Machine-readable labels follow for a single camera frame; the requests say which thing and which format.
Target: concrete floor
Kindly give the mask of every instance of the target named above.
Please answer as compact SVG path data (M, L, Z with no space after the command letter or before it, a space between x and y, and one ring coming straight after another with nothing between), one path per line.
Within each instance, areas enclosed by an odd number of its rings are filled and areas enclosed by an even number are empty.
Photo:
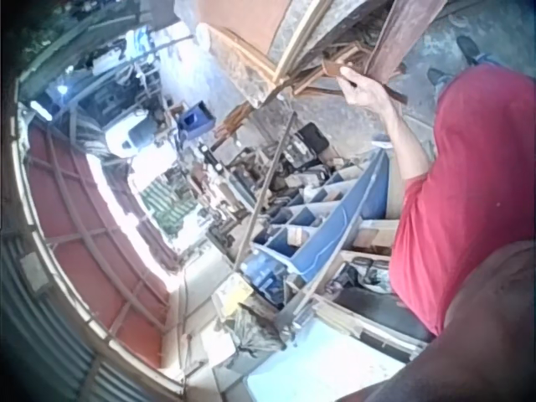
M179 25L161 33L157 41L168 40L165 36L175 38L187 34L186 25ZM426 79L426 71L434 66L455 75L465 68L465 61L456 46L456 36L461 34L471 36L482 51L496 55L508 67L536 75L533 3L529 0L483 1L435 21L407 55L408 73L390 83L409 97L409 104L404 108L406 115L428 125L433 124L434 92ZM219 121L244 100L212 56L194 41L178 44L174 49L161 53L163 87L174 100L186 101L189 105L204 100ZM329 79L318 84L326 87L336 85ZM309 121L316 123L336 153L343 157L367 151L371 148L371 136L382 131L374 116L348 106L343 99L336 96L303 97L274 100L256 111L252 121L239 130L240 141L245 146L271 142L272 138L282 134L290 109L297 111L302 124ZM415 119L406 120L421 140L432 138L432 131L426 124ZM218 155L224 160L238 151L231 142L228 143Z

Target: blue storage bin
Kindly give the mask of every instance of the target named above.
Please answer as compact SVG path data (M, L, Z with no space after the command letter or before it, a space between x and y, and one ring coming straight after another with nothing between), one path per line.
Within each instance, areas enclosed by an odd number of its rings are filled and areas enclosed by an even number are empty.
M177 121L183 141L193 140L214 128L216 119L203 101L185 111Z

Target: metal pole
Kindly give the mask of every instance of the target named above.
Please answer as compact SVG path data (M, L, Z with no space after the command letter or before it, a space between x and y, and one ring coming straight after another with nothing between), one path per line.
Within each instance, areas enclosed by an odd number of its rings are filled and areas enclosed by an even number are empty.
M101 85L103 85L105 82L107 82L110 78L114 77L116 73L125 67L128 67L131 64L136 63L137 61L141 59L145 59L149 54L157 53L162 49L168 48L169 46L172 46L174 44L178 44L179 42L183 42L184 40L193 39L193 35L188 35L180 39L174 39L170 40L166 44L161 44L160 46L157 46L154 49L149 50L148 52L135 57L134 59L125 61L121 64L119 64L114 69L108 71L107 73L104 73L101 75L96 81L92 82L91 84L87 85L83 90L81 90L78 94L73 96L65 106L63 106L58 113L54 116L54 121L57 121L58 118L60 118L73 104L79 103L81 100L86 98L86 96L91 95L97 88L99 88Z
M294 111L292 112L291 119L288 121L286 125L285 134L283 134L283 137L279 141L279 145L277 146L277 149L276 149L276 155L274 155L274 158L271 161L268 174L266 174L266 179L260 191L259 198L257 199L257 204L255 205L255 209L253 210L253 214L251 214L250 222L248 223L248 228L245 231L245 236L242 239L242 244L240 245L238 255L236 256L233 271L238 270L238 268L240 267L240 264L242 263L242 260L245 257L245 251L247 250L247 247L250 243L250 238L251 238L251 234L253 233L255 222L257 221L257 217L259 216L260 209L262 207L262 204L264 203L266 190L268 190L268 187L270 186L270 183L271 183L271 179L274 177L274 173L276 172L277 165L279 164L279 159L281 157L281 154L283 153L283 148L285 147L285 144L286 144L286 139L289 137L289 134L291 132L291 127L292 127L292 124L294 124L295 119L296 119L296 112Z

